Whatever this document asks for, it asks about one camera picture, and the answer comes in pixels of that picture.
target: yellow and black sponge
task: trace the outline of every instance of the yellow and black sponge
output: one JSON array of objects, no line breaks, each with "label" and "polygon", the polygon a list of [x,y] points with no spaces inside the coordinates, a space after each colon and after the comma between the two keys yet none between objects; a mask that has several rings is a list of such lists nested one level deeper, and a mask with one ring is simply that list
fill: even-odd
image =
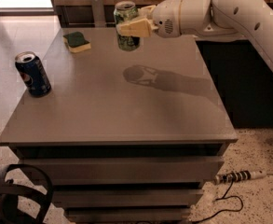
[{"label": "yellow and black sponge", "polygon": [[80,32],[64,35],[63,42],[68,45],[68,48],[72,53],[78,53],[86,49],[91,49],[90,42],[88,42],[88,40],[86,40],[83,34]]}]

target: table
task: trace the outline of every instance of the table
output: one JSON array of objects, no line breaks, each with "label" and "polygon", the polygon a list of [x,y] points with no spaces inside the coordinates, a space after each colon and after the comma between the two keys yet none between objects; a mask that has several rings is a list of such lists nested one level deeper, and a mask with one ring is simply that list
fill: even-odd
[{"label": "table", "polygon": [[[92,48],[71,53],[80,31]],[[191,36],[118,48],[112,28],[62,29],[42,61],[52,92],[26,91],[0,136],[43,169],[71,221],[181,220],[236,132]]]}]

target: can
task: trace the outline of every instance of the can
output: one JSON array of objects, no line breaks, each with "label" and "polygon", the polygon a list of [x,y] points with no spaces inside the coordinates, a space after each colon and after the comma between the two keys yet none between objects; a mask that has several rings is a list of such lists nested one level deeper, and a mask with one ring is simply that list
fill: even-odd
[{"label": "can", "polygon": [[[138,9],[132,1],[122,1],[116,4],[114,11],[114,17],[116,24],[120,24],[124,21],[130,21],[138,16]],[[117,43],[118,46],[126,51],[133,51],[140,46],[140,37],[123,36],[117,31]]]},{"label": "can", "polygon": [[51,85],[43,64],[33,52],[18,54],[15,57],[15,66],[32,96],[40,97],[50,92]]}]

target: black wire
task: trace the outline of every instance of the black wire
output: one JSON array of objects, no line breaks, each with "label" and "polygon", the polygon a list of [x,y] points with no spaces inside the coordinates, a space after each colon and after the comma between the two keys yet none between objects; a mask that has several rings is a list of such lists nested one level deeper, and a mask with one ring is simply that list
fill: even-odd
[{"label": "black wire", "polygon": [[221,200],[227,200],[227,199],[230,199],[230,198],[236,198],[236,199],[239,199],[239,201],[240,201],[240,205],[241,205],[240,209],[223,209],[223,210],[220,210],[220,211],[216,212],[214,215],[212,215],[210,217],[206,217],[206,218],[204,218],[202,220],[195,220],[195,221],[192,221],[192,223],[197,224],[199,222],[212,219],[213,217],[217,216],[219,213],[222,213],[222,212],[240,212],[241,209],[244,207],[244,203],[243,203],[242,199],[239,196],[235,196],[235,195],[226,197],[226,195],[230,191],[232,185],[233,185],[233,180],[231,181],[231,184],[230,184],[228,190],[225,192],[225,194],[222,196],[222,198],[215,199],[215,202],[221,201]]}]

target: can top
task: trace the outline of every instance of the can top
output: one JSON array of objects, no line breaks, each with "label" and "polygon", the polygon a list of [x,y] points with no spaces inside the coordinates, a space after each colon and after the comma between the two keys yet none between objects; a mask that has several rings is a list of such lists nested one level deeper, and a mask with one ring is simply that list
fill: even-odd
[{"label": "can top", "polygon": [[18,54],[15,57],[15,62],[16,63],[28,63],[32,61],[35,57],[35,54],[31,51],[25,51],[23,53]]},{"label": "can top", "polygon": [[135,3],[132,1],[122,1],[116,4],[116,10],[125,11],[135,8]]}]

